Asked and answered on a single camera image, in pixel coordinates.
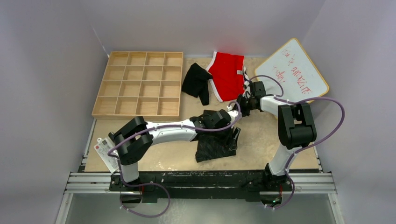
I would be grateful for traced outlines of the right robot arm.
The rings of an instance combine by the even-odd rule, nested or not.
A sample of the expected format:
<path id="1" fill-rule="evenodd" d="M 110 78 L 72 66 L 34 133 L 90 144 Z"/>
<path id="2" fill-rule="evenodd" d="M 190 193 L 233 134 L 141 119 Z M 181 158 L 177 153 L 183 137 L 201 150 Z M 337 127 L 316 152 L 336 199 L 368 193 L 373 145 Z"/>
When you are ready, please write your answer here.
<path id="1" fill-rule="evenodd" d="M 249 116 L 253 110 L 269 112 L 277 117 L 280 146 L 266 165 L 262 177 L 263 186 L 273 190 L 280 182 L 286 181 L 286 174 L 297 150 L 316 140 L 317 132 L 310 105 L 282 102 L 268 94 L 260 81 L 246 81 L 244 93 L 238 96 L 237 102 L 243 117 Z"/>

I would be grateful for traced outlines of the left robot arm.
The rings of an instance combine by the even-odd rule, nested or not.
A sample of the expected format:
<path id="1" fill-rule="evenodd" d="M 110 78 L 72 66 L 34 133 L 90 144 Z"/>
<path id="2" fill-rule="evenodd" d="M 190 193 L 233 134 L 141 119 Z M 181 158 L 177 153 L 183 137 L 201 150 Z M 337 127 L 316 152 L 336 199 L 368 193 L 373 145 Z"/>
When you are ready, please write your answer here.
<path id="1" fill-rule="evenodd" d="M 214 111 L 179 122 L 155 123 L 137 116 L 120 130 L 110 132 L 122 173 L 121 185 L 128 191 L 139 186 L 138 161 L 154 145 L 173 141 L 214 140 L 227 143 L 235 130 L 234 124 L 241 117 L 238 110 Z"/>

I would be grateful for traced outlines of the black striped underwear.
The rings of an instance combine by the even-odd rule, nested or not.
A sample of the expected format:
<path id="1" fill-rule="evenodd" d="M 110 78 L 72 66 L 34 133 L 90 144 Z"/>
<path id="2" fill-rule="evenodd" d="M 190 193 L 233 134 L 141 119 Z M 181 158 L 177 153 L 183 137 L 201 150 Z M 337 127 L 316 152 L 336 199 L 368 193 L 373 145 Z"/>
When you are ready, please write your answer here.
<path id="1" fill-rule="evenodd" d="M 197 151 L 195 154 L 196 162 L 203 162 L 223 157 L 235 156 L 235 151 L 229 151 L 229 146 L 220 146 L 214 142 L 198 140 Z"/>

